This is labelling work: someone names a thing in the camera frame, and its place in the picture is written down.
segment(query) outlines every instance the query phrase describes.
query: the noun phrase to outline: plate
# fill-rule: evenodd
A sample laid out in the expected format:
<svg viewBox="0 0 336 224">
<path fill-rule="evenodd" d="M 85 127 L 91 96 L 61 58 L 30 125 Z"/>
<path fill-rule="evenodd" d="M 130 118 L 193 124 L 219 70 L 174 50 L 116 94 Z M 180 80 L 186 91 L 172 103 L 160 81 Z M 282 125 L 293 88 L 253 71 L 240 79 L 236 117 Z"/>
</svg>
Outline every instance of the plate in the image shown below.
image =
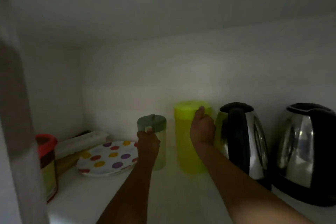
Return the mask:
<svg viewBox="0 0 336 224">
<path fill-rule="evenodd" d="M 104 143 L 82 153 L 78 171 L 86 176 L 109 176 L 133 167 L 138 160 L 137 143 L 115 141 Z"/>
</svg>

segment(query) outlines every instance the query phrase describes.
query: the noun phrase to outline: forearm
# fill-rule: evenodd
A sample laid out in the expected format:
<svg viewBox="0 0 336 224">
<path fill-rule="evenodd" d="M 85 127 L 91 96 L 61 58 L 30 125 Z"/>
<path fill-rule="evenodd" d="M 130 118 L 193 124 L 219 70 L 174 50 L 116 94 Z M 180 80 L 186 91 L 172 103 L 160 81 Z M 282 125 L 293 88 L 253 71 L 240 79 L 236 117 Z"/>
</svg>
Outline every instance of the forearm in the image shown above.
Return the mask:
<svg viewBox="0 0 336 224">
<path fill-rule="evenodd" d="M 196 147 L 235 224 L 311 223 L 211 145 Z"/>
<path fill-rule="evenodd" d="M 145 224 L 152 168 L 152 163 L 138 162 L 96 224 Z"/>
</svg>

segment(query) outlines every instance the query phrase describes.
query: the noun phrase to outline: stainless steel kettle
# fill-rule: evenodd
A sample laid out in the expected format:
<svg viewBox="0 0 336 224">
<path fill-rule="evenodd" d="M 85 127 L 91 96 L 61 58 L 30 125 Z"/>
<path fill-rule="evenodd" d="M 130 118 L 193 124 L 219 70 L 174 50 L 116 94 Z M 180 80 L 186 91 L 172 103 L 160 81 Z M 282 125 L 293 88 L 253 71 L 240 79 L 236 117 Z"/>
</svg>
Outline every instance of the stainless steel kettle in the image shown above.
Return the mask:
<svg viewBox="0 0 336 224">
<path fill-rule="evenodd" d="M 287 107 L 276 132 L 272 183 L 312 205 L 336 204 L 336 114 L 310 103 Z"/>
<path fill-rule="evenodd" d="M 265 135 L 253 107 L 238 102 L 226 104 L 220 108 L 215 125 L 214 146 L 233 164 L 271 190 Z"/>
</svg>

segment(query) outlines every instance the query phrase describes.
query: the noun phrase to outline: red lid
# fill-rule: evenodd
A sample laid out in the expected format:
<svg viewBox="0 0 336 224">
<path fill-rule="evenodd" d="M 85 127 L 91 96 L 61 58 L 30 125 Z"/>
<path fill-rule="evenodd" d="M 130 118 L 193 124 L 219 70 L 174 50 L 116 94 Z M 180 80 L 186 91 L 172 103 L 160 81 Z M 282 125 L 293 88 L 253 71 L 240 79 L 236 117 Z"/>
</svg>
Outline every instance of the red lid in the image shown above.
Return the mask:
<svg viewBox="0 0 336 224">
<path fill-rule="evenodd" d="M 55 146 L 57 145 L 56 137 L 49 135 L 49 134 L 35 135 L 35 139 L 39 146 L 37 149 L 39 153 L 39 158 L 42 158 L 43 156 L 47 155 L 49 152 L 53 151 L 55 149 Z"/>
</svg>

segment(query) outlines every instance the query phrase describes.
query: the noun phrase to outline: kettle handle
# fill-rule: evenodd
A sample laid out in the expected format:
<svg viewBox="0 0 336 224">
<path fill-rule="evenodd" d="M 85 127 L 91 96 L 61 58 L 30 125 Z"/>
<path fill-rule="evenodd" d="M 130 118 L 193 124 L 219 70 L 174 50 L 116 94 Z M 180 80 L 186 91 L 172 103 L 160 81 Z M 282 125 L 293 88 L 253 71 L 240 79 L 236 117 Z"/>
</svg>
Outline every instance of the kettle handle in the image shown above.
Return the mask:
<svg viewBox="0 0 336 224">
<path fill-rule="evenodd" d="M 332 168 L 336 166 L 335 149 L 336 115 L 323 109 L 309 111 L 314 133 L 314 167 L 311 189 L 336 196 L 336 176 Z"/>
<path fill-rule="evenodd" d="M 227 116 L 227 148 L 229 160 L 244 171 L 250 172 L 250 140 L 245 111 L 232 108 Z"/>
</svg>

